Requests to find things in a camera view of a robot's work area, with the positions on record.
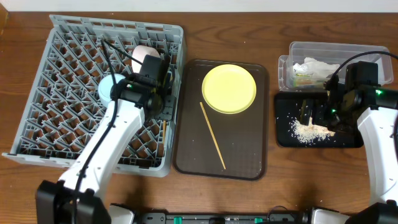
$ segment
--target black tray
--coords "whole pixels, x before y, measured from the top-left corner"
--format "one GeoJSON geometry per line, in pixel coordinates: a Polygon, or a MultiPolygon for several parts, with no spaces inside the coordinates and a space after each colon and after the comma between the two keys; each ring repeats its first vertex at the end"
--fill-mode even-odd
{"type": "Polygon", "coordinates": [[[292,137],[292,128],[289,122],[300,117],[299,109],[304,99],[327,100],[326,93],[297,93],[280,92],[274,98],[275,126],[278,145],[284,147],[361,147],[363,140],[361,135],[349,135],[336,133],[328,140],[315,141],[316,144],[301,143],[292,137]]]}
{"type": "Polygon", "coordinates": [[[178,125],[173,165],[183,174],[258,180],[266,173],[268,140],[269,77],[260,65],[228,63],[245,68],[257,86],[252,105],[238,114],[223,114],[210,108],[201,93],[206,74],[228,62],[192,60],[184,69],[178,100],[178,125]],[[224,159],[223,169],[199,102],[224,159]]]}

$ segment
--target white backdrop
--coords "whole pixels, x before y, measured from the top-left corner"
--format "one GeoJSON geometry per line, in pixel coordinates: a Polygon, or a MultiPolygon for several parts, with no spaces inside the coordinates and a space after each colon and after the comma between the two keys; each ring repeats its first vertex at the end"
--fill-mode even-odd
{"type": "Polygon", "coordinates": [[[398,0],[0,0],[8,11],[398,12],[398,0]]]}

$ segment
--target wooden stick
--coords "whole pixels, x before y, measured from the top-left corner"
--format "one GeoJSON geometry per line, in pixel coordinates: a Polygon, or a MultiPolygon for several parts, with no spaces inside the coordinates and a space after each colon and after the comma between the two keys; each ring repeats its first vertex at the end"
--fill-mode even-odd
{"type": "Polygon", "coordinates": [[[163,120],[163,144],[166,141],[166,120],[163,120]]]}
{"type": "Polygon", "coordinates": [[[216,137],[214,136],[213,130],[212,130],[211,126],[210,126],[210,122],[209,122],[209,119],[207,118],[207,114],[206,114],[205,108],[203,107],[203,103],[202,102],[199,102],[199,103],[200,103],[200,106],[201,106],[201,110],[203,111],[203,115],[205,115],[207,126],[209,127],[211,137],[213,137],[214,145],[216,145],[216,149],[217,149],[218,155],[219,155],[219,157],[221,159],[221,163],[223,164],[224,169],[226,169],[225,164],[224,164],[224,160],[223,160],[223,156],[221,155],[220,149],[218,148],[216,137]]]}

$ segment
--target wooden table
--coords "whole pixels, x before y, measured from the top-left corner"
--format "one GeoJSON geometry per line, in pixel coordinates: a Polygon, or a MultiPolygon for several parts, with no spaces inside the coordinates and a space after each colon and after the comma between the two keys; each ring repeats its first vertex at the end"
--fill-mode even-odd
{"type": "MultiPolygon", "coordinates": [[[[292,41],[383,45],[398,54],[397,14],[57,12],[70,16],[177,24],[187,61],[200,58],[257,63],[270,75],[268,168],[257,182],[182,175],[113,175],[106,203],[135,209],[200,213],[265,213],[274,205],[298,210],[318,205],[355,213],[368,206],[364,148],[283,148],[275,141],[277,64],[292,41]]],[[[0,37],[0,151],[9,152],[53,27],[47,12],[12,12],[0,37]]],[[[398,64],[393,61],[395,71],[398,64]]],[[[398,88],[395,81],[391,88],[398,88]]],[[[35,190],[62,169],[0,158],[0,223],[35,223],[35,190]]]]}

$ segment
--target transparent container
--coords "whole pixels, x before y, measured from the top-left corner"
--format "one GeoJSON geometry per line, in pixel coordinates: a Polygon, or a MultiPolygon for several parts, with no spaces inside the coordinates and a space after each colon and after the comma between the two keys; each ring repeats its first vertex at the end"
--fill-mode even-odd
{"type": "MultiPolygon", "coordinates": [[[[335,44],[319,42],[292,42],[289,47],[289,56],[279,57],[278,80],[281,91],[323,91],[323,82],[328,78],[313,78],[311,76],[297,75],[293,69],[296,63],[303,64],[306,57],[314,58],[327,64],[342,64],[350,57],[369,51],[385,51],[383,46],[335,44]]],[[[347,65],[358,61],[374,62],[379,65],[379,84],[392,83],[394,74],[392,72],[391,58],[388,55],[371,54],[358,57],[347,65]]],[[[346,66],[338,73],[340,83],[345,82],[346,66]]]]}

